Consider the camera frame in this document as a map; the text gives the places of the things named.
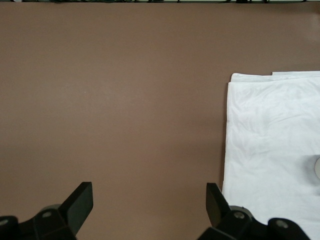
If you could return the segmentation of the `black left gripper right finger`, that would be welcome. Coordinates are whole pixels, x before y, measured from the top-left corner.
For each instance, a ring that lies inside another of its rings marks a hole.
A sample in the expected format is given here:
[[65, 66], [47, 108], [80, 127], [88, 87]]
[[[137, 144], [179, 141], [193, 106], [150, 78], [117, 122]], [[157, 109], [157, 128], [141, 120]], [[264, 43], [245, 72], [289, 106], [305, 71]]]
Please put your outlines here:
[[248, 209], [229, 205], [216, 183], [206, 184], [205, 207], [211, 227], [197, 240], [310, 240], [292, 220], [276, 217], [263, 224]]

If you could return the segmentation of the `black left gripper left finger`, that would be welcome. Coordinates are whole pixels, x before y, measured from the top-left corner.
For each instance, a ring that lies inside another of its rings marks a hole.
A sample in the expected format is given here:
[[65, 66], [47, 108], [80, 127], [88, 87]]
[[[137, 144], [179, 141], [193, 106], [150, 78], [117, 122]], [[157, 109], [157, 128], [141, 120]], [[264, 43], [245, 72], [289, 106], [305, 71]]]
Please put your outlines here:
[[29, 220], [0, 216], [0, 240], [78, 240], [93, 206], [93, 185], [82, 182], [62, 204], [48, 205]]

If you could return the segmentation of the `white folded cloth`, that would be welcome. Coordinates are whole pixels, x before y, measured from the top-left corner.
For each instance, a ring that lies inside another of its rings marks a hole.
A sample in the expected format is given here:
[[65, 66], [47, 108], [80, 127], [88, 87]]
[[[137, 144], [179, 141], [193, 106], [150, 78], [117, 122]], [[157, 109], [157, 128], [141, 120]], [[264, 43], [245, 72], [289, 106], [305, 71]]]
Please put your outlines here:
[[320, 240], [320, 72], [234, 73], [227, 89], [222, 192], [262, 223]]

